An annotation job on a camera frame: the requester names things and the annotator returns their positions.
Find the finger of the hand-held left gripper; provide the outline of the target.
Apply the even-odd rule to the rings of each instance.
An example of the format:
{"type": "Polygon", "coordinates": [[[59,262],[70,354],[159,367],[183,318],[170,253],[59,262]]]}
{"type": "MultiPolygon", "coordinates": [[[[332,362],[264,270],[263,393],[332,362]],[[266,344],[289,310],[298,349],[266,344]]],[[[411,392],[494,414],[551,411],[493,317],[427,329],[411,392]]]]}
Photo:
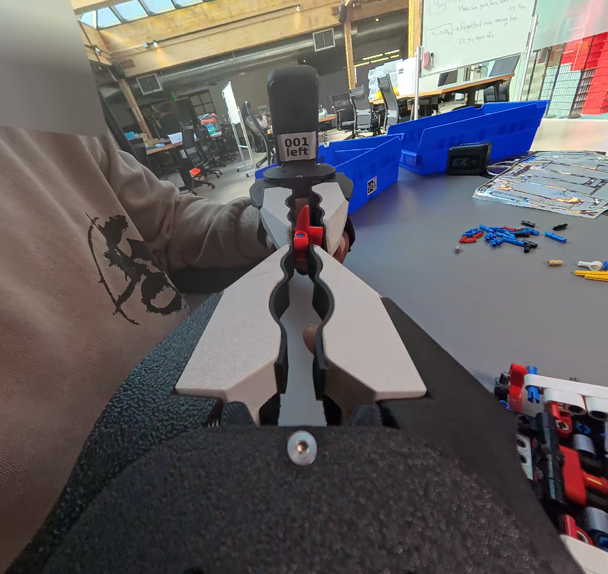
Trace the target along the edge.
{"type": "Polygon", "coordinates": [[[289,204],[292,196],[292,190],[284,187],[271,187],[263,190],[260,219],[268,239],[276,250],[293,243],[292,211],[289,204]]]}
{"type": "Polygon", "coordinates": [[[311,188],[319,198],[321,224],[325,230],[325,251],[336,251],[341,243],[348,216],[348,200],[338,183],[320,183],[311,188]]]}

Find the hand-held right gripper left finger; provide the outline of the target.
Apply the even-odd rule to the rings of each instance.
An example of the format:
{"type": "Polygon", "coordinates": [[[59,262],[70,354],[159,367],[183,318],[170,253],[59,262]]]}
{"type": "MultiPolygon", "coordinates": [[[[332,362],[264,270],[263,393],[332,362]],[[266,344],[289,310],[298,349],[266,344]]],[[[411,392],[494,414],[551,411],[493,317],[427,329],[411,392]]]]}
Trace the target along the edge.
{"type": "Polygon", "coordinates": [[[272,418],[286,392],[291,246],[270,255],[224,290],[175,386],[181,396],[241,403],[255,425],[272,418]]]}

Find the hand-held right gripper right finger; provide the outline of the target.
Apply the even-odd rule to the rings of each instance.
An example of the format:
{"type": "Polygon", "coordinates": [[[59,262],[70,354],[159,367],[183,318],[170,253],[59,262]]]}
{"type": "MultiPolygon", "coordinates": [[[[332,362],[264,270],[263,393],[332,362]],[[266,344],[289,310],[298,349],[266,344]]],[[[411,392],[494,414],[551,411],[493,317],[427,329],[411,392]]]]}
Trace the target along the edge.
{"type": "Polygon", "coordinates": [[[329,426],[358,406],[420,398],[427,388],[383,299],[320,246],[311,246],[315,397],[329,426]]]}

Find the red toy brick piece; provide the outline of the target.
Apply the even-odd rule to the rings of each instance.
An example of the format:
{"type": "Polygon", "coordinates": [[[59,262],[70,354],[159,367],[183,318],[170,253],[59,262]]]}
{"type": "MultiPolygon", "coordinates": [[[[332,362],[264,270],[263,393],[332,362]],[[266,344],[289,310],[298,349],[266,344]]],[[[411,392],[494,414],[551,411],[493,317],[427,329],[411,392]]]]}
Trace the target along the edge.
{"type": "Polygon", "coordinates": [[[293,251],[295,262],[308,260],[311,245],[323,245],[324,228],[311,223],[309,205],[304,205],[298,212],[293,234],[293,251]]]}

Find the person's left forearm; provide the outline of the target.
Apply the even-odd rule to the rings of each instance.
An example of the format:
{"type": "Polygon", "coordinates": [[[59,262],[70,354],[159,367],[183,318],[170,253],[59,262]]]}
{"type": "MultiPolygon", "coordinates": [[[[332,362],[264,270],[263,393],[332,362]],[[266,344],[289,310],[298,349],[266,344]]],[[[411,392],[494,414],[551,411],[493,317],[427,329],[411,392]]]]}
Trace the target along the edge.
{"type": "Polygon", "coordinates": [[[181,195],[135,158],[108,149],[100,162],[118,201],[164,269],[234,268],[267,258],[260,213],[249,197],[218,203],[181,195]]]}

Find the grey desk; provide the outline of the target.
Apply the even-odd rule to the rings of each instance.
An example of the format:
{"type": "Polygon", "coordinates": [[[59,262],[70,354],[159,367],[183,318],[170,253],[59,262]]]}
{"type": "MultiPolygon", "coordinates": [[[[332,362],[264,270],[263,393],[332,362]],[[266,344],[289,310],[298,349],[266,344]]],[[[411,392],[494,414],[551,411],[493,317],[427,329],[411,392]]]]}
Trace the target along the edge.
{"type": "Polygon", "coordinates": [[[574,275],[581,260],[607,260],[607,216],[567,218],[474,199],[485,181],[401,169],[397,182],[352,215],[356,243],[345,265],[489,391],[512,363],[607,386],[607,282],[574,275]],[[529,253],[493,248],[483,237],[459,243],[479,225],[523,228],[522,220],[539,232],[529,253]],[[552,231],[561,223],[568,228],[552,231]],[[549,259],[564,264],[548,266],[549,259]]]}

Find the person's left hand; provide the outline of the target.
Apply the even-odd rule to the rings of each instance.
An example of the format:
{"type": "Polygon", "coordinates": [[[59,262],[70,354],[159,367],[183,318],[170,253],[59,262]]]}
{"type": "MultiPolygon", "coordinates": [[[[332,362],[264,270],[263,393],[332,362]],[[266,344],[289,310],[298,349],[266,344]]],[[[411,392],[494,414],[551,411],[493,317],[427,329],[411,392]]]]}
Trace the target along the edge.
{"type": "Polygon", "coordinates": [[[333,253],[333,258],[337,260],[340,264],[343,264],[346,256],[352,249],[352,245],[354,244],[356,235],[354,231],[353,222],[350,216],[346,218],[346,223],[344,227],[344,231],[340,238],[340,241],[337,245],[336,250],[333,253]]]}

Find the rolling whiteboard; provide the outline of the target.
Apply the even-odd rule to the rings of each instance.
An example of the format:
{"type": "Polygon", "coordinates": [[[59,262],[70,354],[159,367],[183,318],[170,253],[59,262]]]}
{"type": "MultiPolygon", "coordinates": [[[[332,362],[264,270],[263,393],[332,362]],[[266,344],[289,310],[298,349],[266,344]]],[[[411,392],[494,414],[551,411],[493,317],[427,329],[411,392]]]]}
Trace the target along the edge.
{"type": "Polygon", "coordinates": [[[243,172],[247,177],[254,177],[256,166],[253,151],[249,136],[247,135],[245,120],[237,104],[231,81],[228,81],[223,87],[222,96],[227,107],[235,143],[241,158],[241,164],[237,166],[237,172],[243,172]]]}

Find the tagged blue storage bin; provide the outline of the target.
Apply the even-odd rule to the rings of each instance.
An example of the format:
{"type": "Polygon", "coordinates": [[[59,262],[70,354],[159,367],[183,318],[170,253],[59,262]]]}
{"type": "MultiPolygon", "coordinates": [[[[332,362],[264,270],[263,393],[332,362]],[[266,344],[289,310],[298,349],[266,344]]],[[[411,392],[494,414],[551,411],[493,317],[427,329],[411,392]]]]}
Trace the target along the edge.
{"type": "Polygon", "coordinates": [[[254,205],[262,207],[266,188],[284,187],[306,197],[313,186],[329,182],[338,184],[338,194],[352,212],[398,179],[399,136],[334,141],[321,148],[312,131],[279,135],[278,163],[263,169],[262,177],[250,187],[254,205]]]}

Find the black office chair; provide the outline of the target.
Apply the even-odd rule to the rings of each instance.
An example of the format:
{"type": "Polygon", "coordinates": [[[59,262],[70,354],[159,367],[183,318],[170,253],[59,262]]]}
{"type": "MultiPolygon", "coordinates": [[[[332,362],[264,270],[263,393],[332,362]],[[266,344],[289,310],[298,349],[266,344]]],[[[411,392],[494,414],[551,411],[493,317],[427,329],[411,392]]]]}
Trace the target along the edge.
{"type": "Polygon", "coordinates": [[[220,158],[209,148],[205,137],[198,137],[200,133],[191,122],[180,123],[180,132],[182,150],[190,163],[187,173],[182,176],[186,191],[195,194],[196,189],[202,186],[209,186],[214,190],[215,183],[209,182],[208,175],[215,175],[217,178],[222,176],[219,168],[223,164],[220,158]]]}
{"type": "Polygon", "coordinates": [[[388,133],[391,126],[400,122],[399,103],[388,75],[379,77],[377,84],[384,103],[384,130],[388,133]]]}
{"type": "Polygon", "coordinates": [[[375,113],[364,86],[357,86],[349,90],[349,97],[354,113],[353,138],[368,133],[372,136],[381,135],[381,125],[375,113]]]}

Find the stack of clear storage boxes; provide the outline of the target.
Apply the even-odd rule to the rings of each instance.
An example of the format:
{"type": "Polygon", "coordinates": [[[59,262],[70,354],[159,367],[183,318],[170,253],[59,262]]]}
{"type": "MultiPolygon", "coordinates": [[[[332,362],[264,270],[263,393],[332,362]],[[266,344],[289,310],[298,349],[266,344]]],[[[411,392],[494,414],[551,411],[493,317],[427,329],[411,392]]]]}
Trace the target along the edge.
{"type": "Polygon", "coordinates": [[[415,58],[399,59],[378,65],[368,71],[369,100],[381,99],[378,81],[389,77],[390,84],[398,98],[415,96],[415,58]]]}

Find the black rectangular device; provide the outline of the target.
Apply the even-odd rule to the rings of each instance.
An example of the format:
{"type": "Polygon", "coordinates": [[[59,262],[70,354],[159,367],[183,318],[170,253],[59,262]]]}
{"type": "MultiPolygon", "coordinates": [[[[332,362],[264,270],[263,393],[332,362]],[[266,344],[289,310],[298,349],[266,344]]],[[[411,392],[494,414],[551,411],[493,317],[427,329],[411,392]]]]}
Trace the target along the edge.
{"type": "Polygon", "coordinates": [[[468,176],[484,175],[490,164],[492,143],[459,144],[452,146],[447,153],[446,175],[468,176]]]}

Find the wooden table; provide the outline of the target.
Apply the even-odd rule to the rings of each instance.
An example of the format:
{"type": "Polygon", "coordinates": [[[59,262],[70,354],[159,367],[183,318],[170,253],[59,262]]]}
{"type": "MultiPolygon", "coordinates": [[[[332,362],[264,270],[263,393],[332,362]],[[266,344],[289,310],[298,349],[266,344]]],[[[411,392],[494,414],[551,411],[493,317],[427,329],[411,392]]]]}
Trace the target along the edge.
{"type": "Polygon", "coordinates": [[[506,73],[504,75],[498,75],[486,79],[479,79],[476,81],[470,81],[461,84],[452,84],[445,85],[435,90],[430,90],[428,92],[419,92],[418,97],[416,98],[414,93],[407,93],[406,95],[398,96],[398,102],[402,100],[406,100],[409,105],[414,105],[415,99],[418,100],[418,104],[421,103],[422,99],[432,99],[439,98],[445,96],[448,93],[458,93],[466,96],[466,104],[465,106],[474,106],[476,100],[476,94],[480,90],[485,90],[490,86],[493,87],[494,92],[499,92],[500,84],[508,83],[514,76],[514,72],[506,73]]]}

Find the long blue storage bin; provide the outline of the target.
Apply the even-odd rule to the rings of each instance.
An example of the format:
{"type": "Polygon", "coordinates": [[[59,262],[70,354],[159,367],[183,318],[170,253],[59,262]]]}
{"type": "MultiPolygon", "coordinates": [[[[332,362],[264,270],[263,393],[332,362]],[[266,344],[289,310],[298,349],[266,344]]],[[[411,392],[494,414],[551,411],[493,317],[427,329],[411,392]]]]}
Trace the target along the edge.
{"type": "Polygon", "coordinates": [[[401,122],[389,135],[401,139],[401,168],[418,175],[445,173],[450,148],[491,143],[491,161],[531,150],[549,100],[493,102],[401,122]]]}

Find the pile of blue toy pins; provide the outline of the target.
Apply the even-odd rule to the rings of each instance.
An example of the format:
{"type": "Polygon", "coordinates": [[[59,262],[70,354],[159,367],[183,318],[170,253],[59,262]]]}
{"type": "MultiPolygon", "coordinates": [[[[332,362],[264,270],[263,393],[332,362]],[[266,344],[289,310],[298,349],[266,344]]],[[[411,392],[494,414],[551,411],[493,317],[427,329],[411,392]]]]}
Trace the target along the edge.
{"type": "Polygon", "coordinates": [[[479,225],[479,229],[484,231],[484,241],[494,248],[497,248],[502,244],[510,244],[522,248],[522,239],[531,240],[532,237],[540,235],[540,232],[536,231],[534,228],[526,227],[508,228],[479,225]]]}

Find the person's beige sweatshirt torso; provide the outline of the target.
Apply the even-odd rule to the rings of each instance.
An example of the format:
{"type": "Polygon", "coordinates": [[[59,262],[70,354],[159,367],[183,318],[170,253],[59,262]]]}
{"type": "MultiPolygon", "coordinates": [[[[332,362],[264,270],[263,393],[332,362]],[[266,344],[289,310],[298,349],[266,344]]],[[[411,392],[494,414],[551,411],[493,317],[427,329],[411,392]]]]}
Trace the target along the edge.
{"type": "Polygon", "coordinates": [[[193,201],[110,137],[1,128],[1,573],[118,385],[185,316],[161,264],[193,201]]]}

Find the printed instruction booklet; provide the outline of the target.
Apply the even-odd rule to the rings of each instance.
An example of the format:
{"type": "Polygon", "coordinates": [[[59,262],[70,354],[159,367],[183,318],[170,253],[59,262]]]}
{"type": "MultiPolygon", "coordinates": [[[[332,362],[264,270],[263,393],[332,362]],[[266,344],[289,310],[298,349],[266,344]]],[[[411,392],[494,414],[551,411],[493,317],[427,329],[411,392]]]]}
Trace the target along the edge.
{"type": "Polygon", "coordinates": [[[607,154],[534,153],[479,186],[473,198],[596,219],[607,213],[607,154]]]}

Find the toy car model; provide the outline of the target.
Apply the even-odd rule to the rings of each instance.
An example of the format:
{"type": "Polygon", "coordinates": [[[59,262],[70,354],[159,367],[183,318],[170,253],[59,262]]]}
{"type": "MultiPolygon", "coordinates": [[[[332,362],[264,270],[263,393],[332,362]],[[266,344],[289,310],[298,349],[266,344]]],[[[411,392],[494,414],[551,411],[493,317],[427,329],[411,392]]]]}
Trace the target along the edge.
{"type": "Polygon", "coordinates": [[[522,469],[585,573],[607,573],[607,387],[512,364],[494,396],[514,414],[522,469]]]}

